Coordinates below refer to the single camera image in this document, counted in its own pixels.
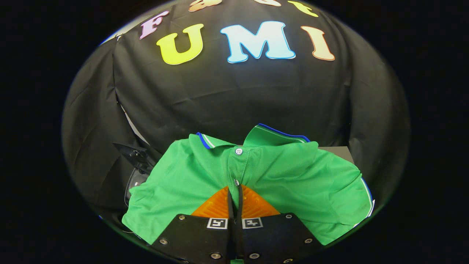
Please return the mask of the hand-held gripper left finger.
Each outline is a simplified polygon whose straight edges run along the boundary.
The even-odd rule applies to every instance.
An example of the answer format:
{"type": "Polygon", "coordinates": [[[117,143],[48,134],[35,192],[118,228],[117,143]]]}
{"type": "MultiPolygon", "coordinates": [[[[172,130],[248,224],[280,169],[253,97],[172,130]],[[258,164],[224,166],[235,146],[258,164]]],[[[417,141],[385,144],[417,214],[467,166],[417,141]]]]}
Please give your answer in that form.
{"type": "Polygon", "coordinates": [[[229,264],[233,219],[232,196],[224,187],[192,214],[177,214],[150,248],[182,264],[229,264]]]}

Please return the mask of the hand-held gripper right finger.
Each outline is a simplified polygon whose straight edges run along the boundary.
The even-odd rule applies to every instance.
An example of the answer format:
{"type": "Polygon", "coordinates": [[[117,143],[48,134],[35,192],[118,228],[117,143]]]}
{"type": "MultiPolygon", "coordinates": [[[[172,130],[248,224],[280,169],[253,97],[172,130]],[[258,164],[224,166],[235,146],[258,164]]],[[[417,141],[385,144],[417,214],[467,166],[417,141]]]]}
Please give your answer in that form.
{"type": "Polygon", "coordinates": [[[280,213],[243,184],[238,190],[237,259],[245,264],[298,264],[322,248],[296,214],[280,213]]]}

